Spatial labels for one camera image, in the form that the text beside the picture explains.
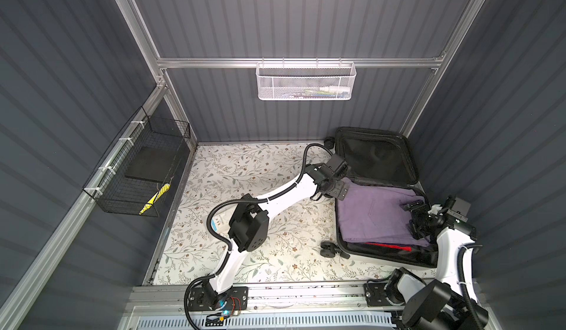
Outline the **red t-shirt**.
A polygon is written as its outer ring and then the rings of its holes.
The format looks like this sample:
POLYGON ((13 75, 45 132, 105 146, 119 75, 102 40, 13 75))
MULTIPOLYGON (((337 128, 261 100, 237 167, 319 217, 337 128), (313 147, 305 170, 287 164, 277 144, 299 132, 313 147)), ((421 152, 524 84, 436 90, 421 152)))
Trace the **red t-shirt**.
POLYGON ((395 245, 395 244, 387 244, 387 243, 377 243, 377 242, 367 242, 363 244, 364 247, 368 247, 374 250, 403 250, 410 252, 413 250, 411 245, 395 245))

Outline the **purple jeans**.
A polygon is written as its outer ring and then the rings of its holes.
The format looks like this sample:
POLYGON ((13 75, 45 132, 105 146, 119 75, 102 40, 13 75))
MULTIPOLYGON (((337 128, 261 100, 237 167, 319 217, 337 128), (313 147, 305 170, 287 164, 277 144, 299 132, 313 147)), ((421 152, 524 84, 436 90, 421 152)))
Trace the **purple jeans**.
POLYGON ((387 245, 430 245, 416 240, 409 231, 411 212, 403 209, 409 203, 423 202, 423 196, 412 189, 370 187, 345 178, 349 190, 338 201, 338 228, 342 240, 349 243, 375 242, 387 245))

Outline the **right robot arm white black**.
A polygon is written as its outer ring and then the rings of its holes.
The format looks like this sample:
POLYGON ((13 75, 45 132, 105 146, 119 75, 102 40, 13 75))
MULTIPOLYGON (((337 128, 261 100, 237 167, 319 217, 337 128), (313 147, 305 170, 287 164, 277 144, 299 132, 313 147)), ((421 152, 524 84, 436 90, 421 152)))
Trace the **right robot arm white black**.
POLYGON ((444 203, 404 205, 417 239, 428 237, 438 247, 436 277, 425 282, 405 268, 394 271, 385 287, 390 302, 403 306, 404 329, 484 329, 489 312, 473 289, 473 253, 482 245, 466 217, 467 201, 449 196, 444 203))

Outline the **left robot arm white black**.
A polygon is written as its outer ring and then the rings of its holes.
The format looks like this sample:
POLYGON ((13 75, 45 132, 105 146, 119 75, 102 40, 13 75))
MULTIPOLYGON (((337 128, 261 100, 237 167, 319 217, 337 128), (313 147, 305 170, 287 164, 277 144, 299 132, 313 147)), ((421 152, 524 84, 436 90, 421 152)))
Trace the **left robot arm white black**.
POLYGON ((227 251, 215 271, 206 277, 205 290, 219 296, 233 287, 246 256, 267 240, 269 223, 284 210, 316 196, 343 200, 349 189, 342 181, 347 170, 346 160, 336 154, 322 164, 303 162, 301 172, 292 181, 272 192, 259 197, 247 194, 215 206, 207 217, 206 227, 214 238, 227 245, 227 251), (219 210, 232 205, 235 208, 228 219, 228 236, 224 237, 213 219, 219 210))

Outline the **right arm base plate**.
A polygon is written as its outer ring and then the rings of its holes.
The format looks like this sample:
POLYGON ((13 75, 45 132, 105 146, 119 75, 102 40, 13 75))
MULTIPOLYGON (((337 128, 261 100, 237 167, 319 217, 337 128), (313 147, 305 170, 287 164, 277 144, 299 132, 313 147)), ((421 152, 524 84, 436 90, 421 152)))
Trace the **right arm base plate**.
POLYGON ((396 306, 396 304, 388 297, 385 282, 369 282, 363 285, 364 297, 367 306, 396 306))

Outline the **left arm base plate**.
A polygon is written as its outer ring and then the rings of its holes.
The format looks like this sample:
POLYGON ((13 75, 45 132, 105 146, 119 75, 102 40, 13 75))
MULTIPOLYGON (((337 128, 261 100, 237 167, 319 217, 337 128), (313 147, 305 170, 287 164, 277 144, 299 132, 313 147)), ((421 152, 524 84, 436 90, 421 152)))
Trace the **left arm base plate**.
POLYGON ((210 287, 196 287, 190 290, 186 305, 192 312, 241 311, 248 307, 248 296, 247 287, 231 287, 225 293, 217 293, 210 287))

